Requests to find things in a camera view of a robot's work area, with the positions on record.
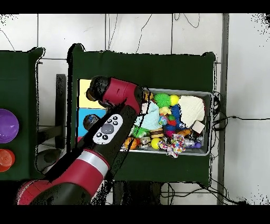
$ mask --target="red robot arm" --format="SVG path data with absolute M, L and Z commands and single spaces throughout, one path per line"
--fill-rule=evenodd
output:
M 143 90 L 130 82 L 97 76 L 87 96 L 114 108 L 49 170 L 50 178 L 21 186 L 17 204 L 88 204 L 95 195 L 141 111 Z

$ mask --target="blue plush toy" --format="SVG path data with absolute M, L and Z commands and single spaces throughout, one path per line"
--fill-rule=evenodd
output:
M 175 117 L 176 120 L 176 128 L 179 130 L 184 130 L 186 129 L 186 125 L 180 121 L 180 108 L 178 104 L 175 104 L 171 107 L 171 114 Z

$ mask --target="gray storage bin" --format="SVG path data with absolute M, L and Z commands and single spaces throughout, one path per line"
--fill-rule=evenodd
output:
M 210 92 L 197 92 L 197 91 L 184 91 L 184 90 L 171 90 L 171 89 L 149 89 L 153 94 L 165 93 L 168 95 L 177 95 L 177 96 L 195 96 L 202 98 L 205 102 L 205 118 L 202 123 L 205 125 L 204 130 L 202 131 L 203 141 L 201 148 L 187 148 L 184 152 L 179 155 L 195 155 L 195 156 L 205 156 L 210 153 L 211 150 L 211 138 L 212 138 L 212 123 L 213 123 L 213 107 L 214 107 L 214 96 Z M 135 150 L 130 150 L 130 153 L 158 153 L 166 154 L 165 150 L 159 149 L 155 150 L 152 147 L 140 149 L 136 148 Z

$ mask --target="green toy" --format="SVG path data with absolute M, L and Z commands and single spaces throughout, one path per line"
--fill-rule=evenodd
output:
M 171 115 L 169 115 L 169 116 L 168 116 L 168 120 L 175 120 L 174 115 L 172 115 L 172 114 L 171 114 Z
M 134 125 L 134 129 L 133 129 L 133 132 L 132 132 L 132 136 L 133 137 L 135 137 L 135 138 L 142 138 L 142 137 L 145 137 L 147 135 L 150 135 L 150 131 L 149 130 Z
M 156 94 L 154 100 L 159 108 L 171 106 L 171 98 L 168 94 Z

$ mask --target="dark green surface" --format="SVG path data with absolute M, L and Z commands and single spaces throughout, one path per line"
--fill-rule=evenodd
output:
M 212 92 L 215 55 L 150 55 L 110 51 L 83 52 L 73 49 L 72 132 L 74 144 L 77 80 L 108 76 L 131 81 L 148 88 Z M 177 159 L 164 154 L 129 153 L 115 180 L 159 182 L 194 181 L 208 185 L 209 155 Z
M 0 51 L 0 108 L 11 111 L 18 119 L 18 135 L 0 148 L 15 154 L 15 163 L 0 180 L 41 178 L 35 169 L 36 125 L 36 62 L 44 49 L 29 52 Z

